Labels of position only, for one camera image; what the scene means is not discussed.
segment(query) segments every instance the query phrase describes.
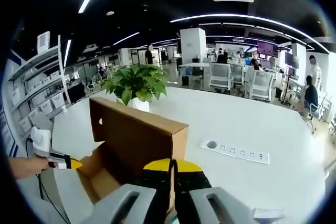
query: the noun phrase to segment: black ceiling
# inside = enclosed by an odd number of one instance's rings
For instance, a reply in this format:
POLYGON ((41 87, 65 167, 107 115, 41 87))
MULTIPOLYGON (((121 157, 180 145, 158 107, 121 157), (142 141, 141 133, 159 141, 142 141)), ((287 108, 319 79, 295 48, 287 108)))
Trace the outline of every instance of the black ceiling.
MULTIPOLYGON (((63 41, 72 39, 68 60, 73 63, 88 44, 97 44, 98 50, 101 51, 104 46, 113 45, 124 37, 140 32, 108 50, 139 47, 147 43, 177 38, 176 33, 180 29, 217 22, 257 25, 304 39, 302 35, 284 30, 280 26, 246 18, 207 17, 170 23, 177 18, 219 13, 245 14, 277 20, 312 37, 333 35, 332 24, 322 11, 322 8, 330 11, 324 4, 325 0, 320 0, 319 4, 317 0, 255 0, 253 3, 212 0, 91 0, 85 12, 78 14, 82 1, 35 0, 29 6, 24 30, 15 41, 14 49, 23 58, 30 58, 36 53, 37 35, 49 30, 52 44, 56 43, 59 34, 63 41), (115 14, 106 16, 111 10, 115 14)), ((279 44, 290 41, 282 35, 253 27, 230 25, 200 27, 207 35, 254 37, 279 44)))

